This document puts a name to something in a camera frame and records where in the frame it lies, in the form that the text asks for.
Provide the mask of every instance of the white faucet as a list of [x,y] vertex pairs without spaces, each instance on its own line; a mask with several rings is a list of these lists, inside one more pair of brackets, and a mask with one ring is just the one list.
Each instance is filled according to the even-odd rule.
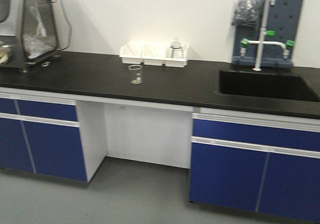
[[268,21],[268,14],[269,14],[269,6],[274,5],[276,0],[265,0],[264,4],[264,10],[263,10],[263,18],[262,18],[262,23],[260,27],[260,35],[259,35],[259,43],[258,43],[258,50],[256,53],[256,59],[255,59],[255,65],[253,70],[254,71],[261,71],[261,59],[262,59],[262,53],[263,53],[263,47],[264,47],[264,40],[265,40],[265,35],[267,31],[267,21]]
[[[261,22],[261,27],[260,27],[260,34],[259,34],[259,40],[258,41],[253,41],[253,40],[248,40],[244,39],[247,44],[257,44],[258,49],[256,53],[256,59],[255,59],[255,65],[253,70],[255,71],[261,71],[261,59],[262,59],[262,53],[263,53],[263,47],[265,44],[271,44],[271,45],[278,45],[283,49],[283,58],[287,59],[288,55],[290,53],[289,49],[287,48],[286,44],[281,43],[281,42],[275,42],[275,41],[265,41],[265,36],[267,34],[267,21],[268,21],[268,14],[269,14],[269,6],[274,5],[276,0],[265,0],[264,3],[264,10],[263,10],[263,18]],[[241,57],[244,57],[246,53],[246,48],[241,47]]]

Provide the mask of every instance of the blue cabinet door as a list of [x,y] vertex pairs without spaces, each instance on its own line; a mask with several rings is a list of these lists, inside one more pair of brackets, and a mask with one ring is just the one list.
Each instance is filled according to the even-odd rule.
[[17,114],[15,102],[12,99],[0,98],[0,113]]
[[87,181],[79,128],[24,122],[39,174]]
[[259,212],[320,223],[320,159],[271,154]]
[[76,107],[73,105],[18,100],[21,115],[77,121]]
[[0,118],[0,167],[33,172],[20,120]]
[[189,200],[255,211],[266,153],[193,143]]
[[193,136],[320,152],[317,132],[194,119]]

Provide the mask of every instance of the black countertop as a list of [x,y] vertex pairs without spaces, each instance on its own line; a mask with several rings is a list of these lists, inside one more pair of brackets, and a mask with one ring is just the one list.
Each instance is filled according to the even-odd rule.
[[[50,66],[36,65],[28,73],[1,68],[0,87],[320,119],[319,102],[220,94],[221,69],[253,72],[225,62],[189,60],[185,68],[144,65],[142,84],[133,85],[128,64],[116,55],[62,52]],[[262,72],[300,75],[320,94],[316,68]]]

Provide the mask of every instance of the gray floor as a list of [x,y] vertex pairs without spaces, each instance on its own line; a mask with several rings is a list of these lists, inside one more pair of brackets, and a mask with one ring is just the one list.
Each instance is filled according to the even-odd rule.
[[188,170],[106,158],[90,184],[0,170],[0,224],[310,224],[188,202]]

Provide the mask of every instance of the plastic tray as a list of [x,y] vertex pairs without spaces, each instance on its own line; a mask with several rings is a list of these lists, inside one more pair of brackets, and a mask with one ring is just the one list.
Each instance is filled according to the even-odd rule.
[[145,42],[131,41],[120,49],[119,57],[122,58],[122,63],[141,64],[142,52],[146,46]]
[[178,67],[183,68],[187,65],[188,62],[188,50],[189,45],[188,44],[182,44],[183,47],[183,56],[182,58],[170,58],[171,55],[171,48],[167,47],[165,52],[165,58],[164,63],[167,67]]
[[167,44],[153,42],[145,46],[142,52],[142,60],[145,65],[162,66],[165,55],[165,47]]

